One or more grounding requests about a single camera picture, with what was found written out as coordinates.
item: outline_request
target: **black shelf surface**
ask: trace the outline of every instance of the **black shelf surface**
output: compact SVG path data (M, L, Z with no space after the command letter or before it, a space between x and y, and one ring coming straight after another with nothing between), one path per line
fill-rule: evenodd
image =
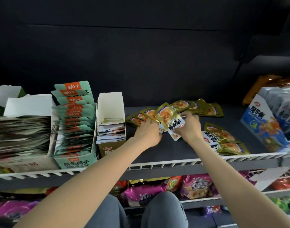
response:
M202 130L205 122L223 127L235 138L242 141L252 154L268 153L266 147L240 122L246 107L236 105L221 105L224 117L200 117ZM129 116L147 107L125 107L125 115ZM126 124L127 139L134 135L136 128ZM198 158L194 150L182 139L174 141L167 133L163 133L160 143L144 151L133 163L147 163Z

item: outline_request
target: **person's right hand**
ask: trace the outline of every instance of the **person's right hand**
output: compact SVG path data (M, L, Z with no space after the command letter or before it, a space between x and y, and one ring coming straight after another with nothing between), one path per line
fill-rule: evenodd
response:
M185 124L183 127L174 129L173 131L181 135L188 144L196 139L203 139L199 116L193 116L189 111L185 111L181 115L186 115Z

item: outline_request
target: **human hand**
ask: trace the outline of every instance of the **human hand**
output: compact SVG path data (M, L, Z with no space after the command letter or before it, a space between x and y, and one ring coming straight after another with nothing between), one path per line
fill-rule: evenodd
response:
M157 145L162 138L162 134L159 133L159 124L151 120L141 122L133 138L138 142L142 142L146 149Z
M198 115L192 115L191 112L185 111L181 115L185 115L185 124L181 128L176 128L173 131L182 136L182 138L190 144L195 139L203 139L201 124Z

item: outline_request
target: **person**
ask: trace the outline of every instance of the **person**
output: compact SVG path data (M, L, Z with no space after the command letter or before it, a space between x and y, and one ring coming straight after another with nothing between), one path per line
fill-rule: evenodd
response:
M290 228L290 218L204 142L198 116L185 115L185 125L175 132L202 160L238 226ZM119 201L108 193L132 161L157 145L161 136L156 122L142 122L134 137L60 186L14 227L129 227ZM164 192L145 208L141 227L187 228L188 221L179 200Z

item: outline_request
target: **gray pants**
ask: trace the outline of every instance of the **gray pants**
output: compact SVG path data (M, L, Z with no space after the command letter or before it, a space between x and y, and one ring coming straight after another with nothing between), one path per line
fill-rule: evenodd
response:
M128 228L125 211L116 197L107 195L85 228ZM145 208L142 228L188 228L183 206L171 192L158 194Z

